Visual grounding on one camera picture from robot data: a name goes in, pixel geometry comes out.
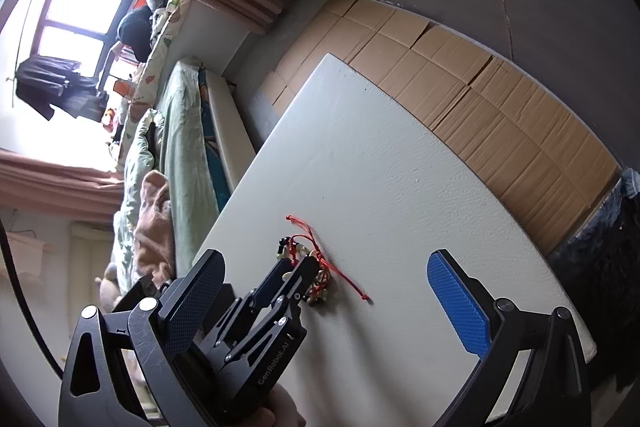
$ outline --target white table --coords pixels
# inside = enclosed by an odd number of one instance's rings
[[[344,282],[323,309],[303,305],[308,335],[281,382],[310,427],[429,426],[478,358],[465,351],[425,275],[447,248],[495,298],[574,312],[587,359],[594,343],[542,256],[482,182],[382,90],[331,55],[277,124],[201,251],[225,255],[236,295],[273,266],[278,240],[305,219]],[[504,413],[526,361],[494,413]]]

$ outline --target green blanket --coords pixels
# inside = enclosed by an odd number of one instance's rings
[[[196,59],[178,61],[157,105],[164,116],[158,169],[169,180],[178,277],[191,269],[218,218],[200,120],[198,66]]]

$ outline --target teddy bear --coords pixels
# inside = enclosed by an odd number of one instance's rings
[[[100,294],[100,304],[105,313],[110,313],[122,299],[118,286],[118,268],[115,263],[109,263],[104,270],[104,277],[95,278]]]

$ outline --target window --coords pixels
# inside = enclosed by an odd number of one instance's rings
[[[133,1],[46,0],[31,53],[77,60],[80,74],[97,76]]]

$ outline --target cardboard box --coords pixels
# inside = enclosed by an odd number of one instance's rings
[[[593,133],[533,79],[423,17],[370,0],[328,0],[309,23],[262,86],[277,115],[327,53],[443,140],[543,254],[618,172]]]

